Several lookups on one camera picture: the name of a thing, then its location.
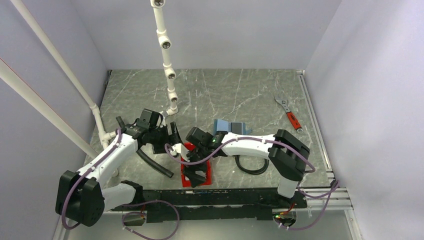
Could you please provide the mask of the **blue card holder wallet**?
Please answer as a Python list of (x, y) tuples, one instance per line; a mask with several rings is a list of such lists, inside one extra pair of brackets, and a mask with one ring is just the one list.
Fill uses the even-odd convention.
[(223, 119), (214, 119), (213, 123), (213, 134), (216, 132), (225, 131), (229, 133), (239, 134), (239, 135), (249, 135), (252, 133), (252, 129), (248, 129), (245, 122), (230, 122)]

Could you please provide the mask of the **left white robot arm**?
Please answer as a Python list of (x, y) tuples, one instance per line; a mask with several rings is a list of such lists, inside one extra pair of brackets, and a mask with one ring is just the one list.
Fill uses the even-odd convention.
[(91, 162), (75, 172), (65, 171), (59, 179), (55, 212), (67, 230), (80, 224), (91, 227), (105, 211), (120, 206), (137, 210), (143, 205), (143, 186), (138, 183), (123, 180), (116, 186), (104, 187), (115, 170), (133, 154), (168, 178), (174, 175), (142, 151), (143, 146), (151, 145), (154, 154), (164, 154), (165, 144), (181, 143), (174, 121), (167, 124), (161, 113), (146, 108), (133, 123), (124, 123), (120, 116), (116, 121), (119, 127), (111, 144)]

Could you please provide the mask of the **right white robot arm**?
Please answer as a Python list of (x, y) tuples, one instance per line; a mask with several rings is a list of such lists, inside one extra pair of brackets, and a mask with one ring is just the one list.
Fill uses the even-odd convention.
[(181, 146), (177, 152), (191, 164), (231, 156), (249, 156), (270, 161), (280, 175), (276, 203), (287, 208), (295, 201), (295, 191), (306, 173), (310, 149), (289, 131), (279, 129), (275, 134), (255, 136), (228, 131), (211, 134), (193, 127), (186, 140), (194, 148), (189, 150)]

